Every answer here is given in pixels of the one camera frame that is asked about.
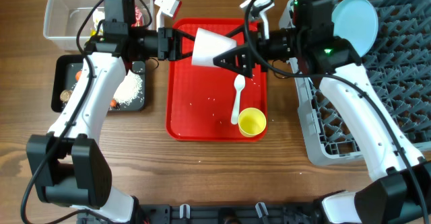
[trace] clear plastic container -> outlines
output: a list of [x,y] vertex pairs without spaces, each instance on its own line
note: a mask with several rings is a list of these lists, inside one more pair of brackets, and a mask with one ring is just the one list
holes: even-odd
[[[79,27],[84,22],[90,10],[99,0],[48,0],[45,11],[45,21],[43,25],[43,35],[46,39],[52,40],[60,49],[77,50],[76,34]],[[153,17],[153,23],[149,29],[155,28],[154,4],[152,0],[143,0],[148,6]],[[143,22],[146,24],[150,20],[150,15],[138,0],[136,6],[141,10]],[[104,4],[98,7],[99,11],[104,11]],[[91,18],[83,29],[79,42],[83,46],[90,38],[91,29],[94,22]]]

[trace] black tray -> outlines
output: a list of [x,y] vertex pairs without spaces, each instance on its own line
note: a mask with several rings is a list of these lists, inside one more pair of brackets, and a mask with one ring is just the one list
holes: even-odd
[[[83,57],[81,55],[63,55],[57,59],[55,67],[55,78],[53,87],[53,98],[51,99],[51,109],[54,112],[62,112],[66,103],[60,100],[60,94],[65,89],[73,90],[77,81],[76,73],[82,69]],[[145,68],[144,62],[134,62],[133,70],[140,71]],[[119,104],[118,108],[110,108],[109,111],[140,111],[145,106],[145,74],[142,78],[142,88],[139,97],[134,99],[128,106]]]

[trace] white plastic spoon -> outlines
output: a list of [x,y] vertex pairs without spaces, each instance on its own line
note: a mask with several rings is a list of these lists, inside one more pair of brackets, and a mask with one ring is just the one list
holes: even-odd
[[240,98],[241,91],[245,87],[245,78],[242,75],[238,75],[235,78],[234,87],[236,89],[234,109],[232,110],[232,117],[230,118],[230,123],[238,124],[238,116],[240,114]]

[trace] white paper cup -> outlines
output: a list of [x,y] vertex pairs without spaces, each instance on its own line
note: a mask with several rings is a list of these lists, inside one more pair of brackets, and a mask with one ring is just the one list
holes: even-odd
[[194,66],[217,67],[213,63],[213,58],[235,47],[236,41],[234,39],[198,28],[191,64]]

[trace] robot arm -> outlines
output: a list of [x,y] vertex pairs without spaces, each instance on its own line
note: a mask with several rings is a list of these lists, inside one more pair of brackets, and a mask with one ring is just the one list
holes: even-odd
[[[90,96],[81,107],[74,125],[67,133],[56,154],[56,159],[72,156],[73,164],[59,163],[56,159],[48,163],[36,181],[36,191],[42,202],[90,209],[118,223],[142,223],[145,215],[139,208],[139,201],[112,187],[112,175],[103,158],[98,140],[109,102],[115,90],[124,79],[131,62],[148,57],[175,61],[189,57],[183,54],[182,38],[194,40],[184,32],[170,28],[158,31],[132,28],[131,15],[135,13],[132,0],[105,0],[106,5],[122,3],[110,10],[106,6],[104,35],[92,36],[85,51],[93,63],[93,84]],[[167,9],[162,12],[174,16],[180,6],[177,0],[159,0],[158,4]],[[403,136],[389,113],[380,102],[365,74],[360,58],[347,40],[333,37],[330,20],[332,0],[304,0],[295,16],[296,29],[269,32],[265,11],[273,5],[266,3],[255,6],[253,15],[264,17],[266,25],[253,32],[251,41],[216,58],[214,64],[251,77],[254,56],[247,48],[256,44],[266,59],[288,59],[298,57],[303,73],[327,73],[358,83],[390,122],[398,136],[415,175],[421,175],[420,186],[429,200],[431,193],[431,166],[423,155]],[[322,57],[322,46],[335,48],[331,57]],[[27,154],[34,173],[41,159],[46,155],[52,142],[60,135],[68,115],[76,107],[88,81],[84,64],[83,74],[73,95],[60,115],[50,127],[46,136],[32,136],[28,141]],[[382,120],[368,102],[361,98],[350,86],[334,79],[323,79],[316,83],[323,94],[331,100],[346,121],[364,154],[371,179],[369,187],[360,192],[343,192],[320,200],[323,216],[315,223],[406,223],[421,216],[418,197],[409,180],[404,162],[392,145]]]
[[[255,0],[249,10],[252,17],[259,15],[266,6]],[[319,221],[331,223],[406,223],[422,216],[418,192],[422,191],[430,201],[431,163],[426,162],[394,123],[383,103],[374,92],[362,60],[346,40],[333,36],[332,0],[294,0],[295,28],[280,29],[265,35],[266,26],[258,26],[258,32],[246,32],[246,43],[213,59],[215,65],[252,77],[255,63],[262,70],[272,69],[267,60],[287,60],[296,57],[305,75],[330,74],[359,87],[382,113],[381,118],[365,97],[350,85],[334,78],[324,77],[313,82],[319,87],[341,114],[363,153],[373,183],[360,192],[332,194],[319,201],[324,217]],[[389,123],[396,139],[383,123]],[[398,149],[393,141],[400,144]],[[399,150],[405,154],[412,170],[404,162]],[[418,179],[414,184],[413,177]]]
[[[158,31],[134,28],[131,26],[135,23],[134,0],[104,2],[103,36],[92,36],[84,48],[91,63],[84,63],[71,99],[48,134],[32,135],[26,151],[34,174],[53,142],[65,130],[66,122],[92,77],[88,97],[72,127],[62,139],[54,159],[48,161],[36,179],[38,197],[42,202],[91,210],[116,223],[142,223],[145,217],[139,201],[112,186],[110,168],[98,148],[102,124],[110,101],[133,61],[149,57],[176,61],[189,57],[191,53],[182,53],[181,42],[183,38],[195,38],[172,28],[158,28]],[[179,4],[167,2],[160,4],[161,10],[175,14]],[[72,156],[72,164],[58,161],[66,155]]]

